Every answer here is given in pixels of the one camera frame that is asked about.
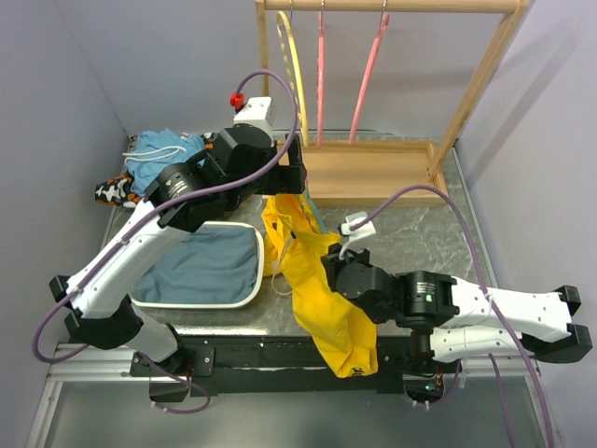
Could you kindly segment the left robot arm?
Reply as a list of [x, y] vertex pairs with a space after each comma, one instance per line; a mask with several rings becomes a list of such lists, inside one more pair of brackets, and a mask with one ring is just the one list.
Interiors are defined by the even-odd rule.
[[185, 369], [188, 355], [174, 327], [136, 307], [133, 287], [205, 222], [222, 218], [254, 194], [301, 193], [305, 183], [294, 134], [277, 147], [272, 136], [249, 124], [220, 131], [207, 148], [162, 169], [129, 222], [94, 261], [50, 281], [55, 300], [69, 310], [64, 319], [69, 335], [103, 350], [127, 346], [167, 375]]

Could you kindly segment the green hanger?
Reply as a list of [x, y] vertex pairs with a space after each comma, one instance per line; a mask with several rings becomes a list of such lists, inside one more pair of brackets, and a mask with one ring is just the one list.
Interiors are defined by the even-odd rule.
[[311, 210], [311, 213], [313, 215], [313, 218], [314, 218], [314, 220], [315, 220], [315, 222], [317, 224], [317, 227], [318, 227], [319, 231], [322, 234], [327, 233], [327, 228], [326, 228], [326, 225], [324, 223], [324, 220], [322, 219], [322, 216], [321, 216], [321, 214], [320, 214], [317, 206], [315, 205], [315, 203], [314, 203], [314, 201], [313, 201], [313, 199], [312, 199], [312, 197], [311, 197], [311, 195], [310, 195], [310, 193], [309, 193], [309, 191], [307, 189], [303, 193], [303, 196], [305, 198], [305, 201], [306, 201], [307, 205], [309, 205], [309, 208]]

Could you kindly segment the yellow shorts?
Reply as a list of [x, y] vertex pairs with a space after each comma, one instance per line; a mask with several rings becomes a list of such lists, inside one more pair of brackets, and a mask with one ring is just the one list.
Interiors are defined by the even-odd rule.
[[298, 324], [339, 378], [378, 371], [377, 329], [365, 313], [329, 289], [321, 257], [340, 241], [321, 229], [302, 195], [270, 196], [261, 213], [265, 227], [264, 274], [280, 274], [290, 287]]

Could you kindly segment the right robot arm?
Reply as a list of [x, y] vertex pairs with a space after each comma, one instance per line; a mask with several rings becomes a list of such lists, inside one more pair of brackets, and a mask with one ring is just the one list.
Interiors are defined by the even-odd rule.
[[443, 273], [388, 273], [368, 250], [331, 245], [320, 258], [329, 289], [374, 324], [393, 322], [408, 339], [379, 344], [382, 363], [407, 374], [428, 375], [465, 357], [525, 353], [541, 362], [572, 364], [592, 349], [590, 331], [574, 323], [581, 300], [576, 287], [548, 293], [483, 290]]

